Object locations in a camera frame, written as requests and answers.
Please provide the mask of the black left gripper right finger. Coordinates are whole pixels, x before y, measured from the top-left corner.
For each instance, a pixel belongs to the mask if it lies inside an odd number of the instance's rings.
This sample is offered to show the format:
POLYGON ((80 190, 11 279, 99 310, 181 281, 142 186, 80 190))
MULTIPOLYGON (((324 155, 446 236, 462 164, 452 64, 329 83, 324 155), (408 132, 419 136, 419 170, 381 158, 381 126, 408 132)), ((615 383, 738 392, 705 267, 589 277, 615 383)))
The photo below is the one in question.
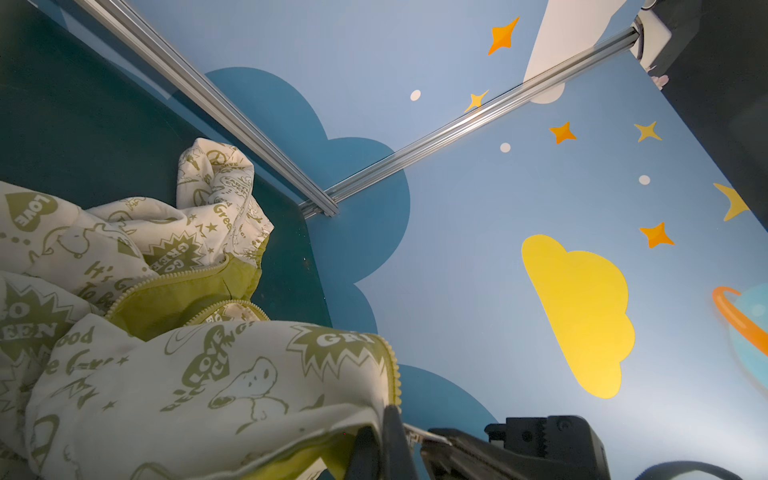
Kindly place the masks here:
POLYGON ((404 424, 396 406, 387 406, 383 414, 381 478, 386 480, 418 479, 404 424))

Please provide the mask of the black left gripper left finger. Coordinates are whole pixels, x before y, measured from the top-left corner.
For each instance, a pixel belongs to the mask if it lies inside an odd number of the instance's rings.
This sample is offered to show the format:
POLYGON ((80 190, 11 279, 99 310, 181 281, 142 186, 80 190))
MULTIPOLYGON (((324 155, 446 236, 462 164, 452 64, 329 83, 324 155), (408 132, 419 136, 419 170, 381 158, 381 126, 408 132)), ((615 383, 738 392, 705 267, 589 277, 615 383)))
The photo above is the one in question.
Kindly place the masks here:
POLYGON ((372 427, 361 428, 356 437, 344 475, 345 480, 378 480, 381 451, 372 427))

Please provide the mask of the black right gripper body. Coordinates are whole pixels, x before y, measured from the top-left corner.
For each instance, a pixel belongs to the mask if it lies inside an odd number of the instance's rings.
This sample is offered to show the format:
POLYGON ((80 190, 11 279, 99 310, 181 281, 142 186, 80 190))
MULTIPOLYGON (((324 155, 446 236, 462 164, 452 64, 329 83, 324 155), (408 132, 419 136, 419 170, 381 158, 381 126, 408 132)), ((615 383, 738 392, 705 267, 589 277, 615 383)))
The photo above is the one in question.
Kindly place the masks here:
POLYGON ((509 417, 489 424, 482 440, 434 428, 421 447, 432 479, 611 478, 604 446, 579 416, 509 417))

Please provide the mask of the cream green printed jacket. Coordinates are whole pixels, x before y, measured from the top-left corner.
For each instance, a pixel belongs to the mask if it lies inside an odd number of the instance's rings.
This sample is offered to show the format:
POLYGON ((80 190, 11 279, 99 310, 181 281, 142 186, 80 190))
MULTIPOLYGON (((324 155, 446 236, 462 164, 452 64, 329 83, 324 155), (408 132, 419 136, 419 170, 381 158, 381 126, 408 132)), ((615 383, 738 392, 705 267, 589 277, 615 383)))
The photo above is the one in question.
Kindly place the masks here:
POLYGON ((174 205, 2 185, 3 478, 344 476, 358 431, 400 405, 396 359, 253 304, 273 229, 254 179, 198 139, 174 205))

